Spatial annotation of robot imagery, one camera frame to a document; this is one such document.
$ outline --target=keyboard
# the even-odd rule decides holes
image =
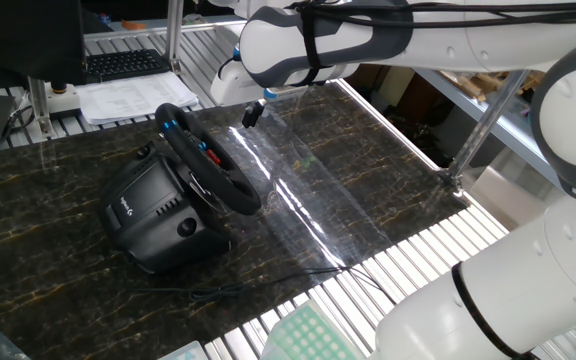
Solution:
[[[89,83],[161,74],[170,71],[168,62],[157,50],[133,50],[86,58]]]

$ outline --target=red button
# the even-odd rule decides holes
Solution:
[[[217,155],[212,150],[206,151],[206,155],[208,155],[210,160],[212,160],[212,162],[214,162],[215,164],[217,165],[221,164],[221,159],[218,158]]]

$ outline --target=black cable tie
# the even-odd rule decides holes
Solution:
[[[298,84],[294,86],[304,86],[312,84],[313,80],[319,74],[319,70],[324,68],[319,60],[319,54],[317,53],[317,45],[315,43],[315,5],[318,4],[316,1],[306,1],[301,3],[294,3],[290,7],[294,7],[301,15],[302,31],[304,37],[304,46],[306,47],[306,56],[308,57],[308,64],[310,65],[310,70],[306,77]]]

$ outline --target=desk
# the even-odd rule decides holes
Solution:
[[[339,83],[273,104],[257,127],[243,106],[190,113],[258,189],[263,208],[223,222],[229,253],[150,277],[113,259],[133,286],[191,287],[356,264],[467,204]],[[153,121],[0,151],[0,331],[33,360],[157,359],[211,341],[327,276],[300,278],[207,305],[116,287],[96,217],[101,186]]]

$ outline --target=computer monitor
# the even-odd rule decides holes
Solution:
[[[0,67],[36,79],[85,84],[79,0],[0,0]]]

